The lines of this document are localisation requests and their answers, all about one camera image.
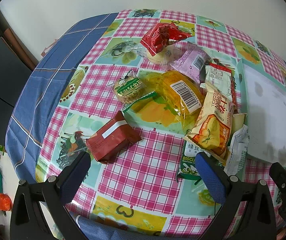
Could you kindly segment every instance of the floor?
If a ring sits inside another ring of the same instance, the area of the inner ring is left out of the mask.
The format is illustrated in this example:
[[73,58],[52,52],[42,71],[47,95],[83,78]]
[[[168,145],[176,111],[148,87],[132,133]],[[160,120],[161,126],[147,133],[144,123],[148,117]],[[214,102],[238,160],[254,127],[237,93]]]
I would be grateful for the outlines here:
[[[3,176],[3,192],[5,194],[8,194],[11,200],[14,201],[19,179],[15,173],[11,160],[9,159],[7,154],[4,154],[4,156],[1,156],[0,170]],[[42,206],[42,210],[46,218],[46,221],[49,227],[52,228],[54,225],[54,221],[50,213],[46,209],[46,207],[43,204],[41,204],[41,206]],[[3,219],[4,219],[4,225],[5,225],[5,230],[6,230],[6,240],[8,240],[10,239],[9,232],[10,232],[11,212],[6,212],[6,215],[7,216],[4,217],[2,213],[0,212],[0,216],[3,216]]]

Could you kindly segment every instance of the barcode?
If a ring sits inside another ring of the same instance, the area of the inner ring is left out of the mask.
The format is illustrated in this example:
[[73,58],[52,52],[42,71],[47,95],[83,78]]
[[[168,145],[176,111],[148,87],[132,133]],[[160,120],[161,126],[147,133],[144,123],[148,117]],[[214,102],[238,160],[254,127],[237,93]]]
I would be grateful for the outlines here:
[[203,64],[204,64],[204,59],[201,56],[198,56],[193,62],[193,65],[196,66],[198,69],[201,69]]
[[185,84],[183,80],[171,84],[171,88],[182,98],[190,113],[199,109],[202,105],[194,92]]

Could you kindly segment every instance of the tablecloth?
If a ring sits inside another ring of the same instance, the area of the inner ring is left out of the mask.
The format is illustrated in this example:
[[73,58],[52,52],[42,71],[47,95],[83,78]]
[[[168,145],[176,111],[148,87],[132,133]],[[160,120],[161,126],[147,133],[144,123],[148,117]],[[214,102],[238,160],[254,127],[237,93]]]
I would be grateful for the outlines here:
[[[192,35],[177,43],[181,50],[186,49],[186,41],[196,43],[211,58],[234,70],[239,111],[243,63],[260,69],[286,89],[286,62],[259,41],[219,21],[151,9],[129,9],[90,19],[76,24],[54,45],[15,106],[6,150],[18,176],[29,182],[58,175],[78,151],[87,150],[82,138],[92,135],[120,110],[121,104],[107,85],[131,69],[139,77],[163,71],[140,57],[129,59],[126,53],[109,56],[116,44],[138,43],[158,22],[173,22]],[[204,185],[176,181],[184,141],[180,123],[173,121],[162,104],[154,100],[146,112],[126,113],[143,140],[123,149],[114,164],[105,166],[92,160],[86,179],[68,205],[71,211],[105,225],[150,235],[198,236],[205,230],[214,215],[214,202]],[[158,109],[154,112],[159,116],[148,114],[152,109]],[[247,159],[243,180],[256,183],[264,179],[277,210],[278,190],[268,171],[268,164]],[[241,205],[228,233],[243,209]]]

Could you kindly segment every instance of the metal screw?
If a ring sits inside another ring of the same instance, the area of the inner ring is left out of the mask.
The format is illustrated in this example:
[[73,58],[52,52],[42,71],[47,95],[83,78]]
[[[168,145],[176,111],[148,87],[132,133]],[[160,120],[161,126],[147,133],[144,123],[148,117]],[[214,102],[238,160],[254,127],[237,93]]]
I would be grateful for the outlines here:
[[23,186],[25,183],[26,183],[26,180],[25,180],[25,179],[21,179],[21,180],[18,182],[18,184],[19,184],[20,186]]
[[233,182],[237,182],[239,179],[238,179],[238,177],[233,175],[233,176],[230,177],[230,180],[233,181]]
[[54,176],[54,175],[49,176],[47,180],[48,180],[48,182],[54,182],[54,181],[56,181],[56,176]]
[[260,179],[260,184],[261,184],[262,186],[265,186],[265,185],[266,185],[266,181],[263,180],[263,179]]

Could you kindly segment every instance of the purple snack package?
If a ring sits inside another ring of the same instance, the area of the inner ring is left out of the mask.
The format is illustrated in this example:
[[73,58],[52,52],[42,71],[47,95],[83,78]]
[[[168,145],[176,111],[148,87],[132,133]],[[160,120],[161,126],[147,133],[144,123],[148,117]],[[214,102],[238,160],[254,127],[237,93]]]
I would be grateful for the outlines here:
[[178,60],[170,62],[170,65],[199,84],[200,71],[208,59],[210,57],[204,50],[191,42],[187,42],[186,52]]

